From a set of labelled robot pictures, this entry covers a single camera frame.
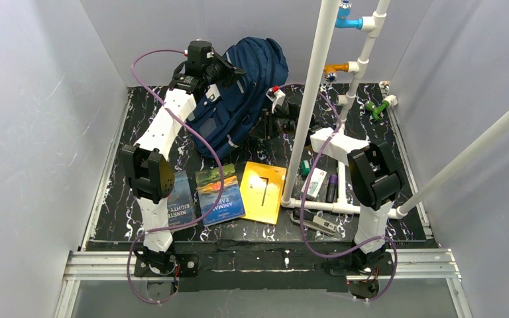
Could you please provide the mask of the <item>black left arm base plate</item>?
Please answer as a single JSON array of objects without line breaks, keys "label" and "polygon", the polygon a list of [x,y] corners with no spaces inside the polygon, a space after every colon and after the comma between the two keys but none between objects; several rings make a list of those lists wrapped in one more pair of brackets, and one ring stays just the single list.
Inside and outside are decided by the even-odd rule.
[{"label": "black left arm base plate", "polygon": [[135,277],[177,277],[189,278],[198,274],[199,256],[197,254],[158,253],[153,251],[134,251],[136,263]]}]

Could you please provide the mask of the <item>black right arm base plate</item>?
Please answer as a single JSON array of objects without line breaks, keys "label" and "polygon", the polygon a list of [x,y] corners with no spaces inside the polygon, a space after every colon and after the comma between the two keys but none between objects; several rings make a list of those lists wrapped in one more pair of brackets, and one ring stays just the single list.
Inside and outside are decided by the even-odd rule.
[{"label": "black right arm base plate", "polygon": [[332,276],[376,276],[391,275],[394,269],[394,259],[390,252],[377,250],[365,254],[357,250],[340,258],[328,258],[323,267]]}]

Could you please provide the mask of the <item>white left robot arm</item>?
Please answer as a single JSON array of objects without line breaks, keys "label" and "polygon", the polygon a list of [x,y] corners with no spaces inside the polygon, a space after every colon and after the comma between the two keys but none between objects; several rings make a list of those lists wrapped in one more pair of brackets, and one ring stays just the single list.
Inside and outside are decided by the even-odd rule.
[{"label": "white left robot arm", "polygon": [[191,41],[183,54],[187,59],[175,71],[165,99],[153,95],[161,109],[136,143],[121,151],[125,176],[141,210],[144,249],[153,253],[168,252],[173,242],[168,197],[175,176],[169,153],[178,133],[186,129],[199,136],[186,124],[193,119],[198,103],[215,84],[229,86],[245,74],[205,40]]}]

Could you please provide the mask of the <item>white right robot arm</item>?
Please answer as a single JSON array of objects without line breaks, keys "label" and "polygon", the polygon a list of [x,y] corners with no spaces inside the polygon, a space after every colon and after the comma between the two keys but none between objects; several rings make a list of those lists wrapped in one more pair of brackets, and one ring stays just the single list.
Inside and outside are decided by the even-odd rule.
[{"label": "white right robot arm", "polygon": [[388,143],[370,143],[334,131],[310,116],[308,132],[302,138],[319,154],[349,168],[354,194],[360,203],[355,248],[365,256],[384,247],[388,214],[405,186],[403,173]]}]

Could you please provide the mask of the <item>navy blue student backpack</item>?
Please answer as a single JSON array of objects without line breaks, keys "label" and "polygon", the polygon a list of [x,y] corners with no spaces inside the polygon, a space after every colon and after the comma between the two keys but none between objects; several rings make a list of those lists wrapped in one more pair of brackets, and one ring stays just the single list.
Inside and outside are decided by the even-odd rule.
[{"label": "navy blue student backpack", "polygon": [[187,125],[212,147],[219,159],[249,139],[263,110],[271,106],[268,89],[285,84],[288,65],[282,47],[272,38],[245,37],[223,55],[246,74],[229,87],[217,84],[219,97],[204,95]]}]

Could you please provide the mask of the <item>Animal Farm book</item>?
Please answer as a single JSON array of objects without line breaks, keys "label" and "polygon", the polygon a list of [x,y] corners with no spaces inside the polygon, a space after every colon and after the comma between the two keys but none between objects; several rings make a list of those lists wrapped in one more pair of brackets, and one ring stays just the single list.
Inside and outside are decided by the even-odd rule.
[{"label": "Animal Farm book", "polygon": [[234,164],[223,166],[223,183],[218,168],[195,173],[203,226],[208,227],[246,215]]}]

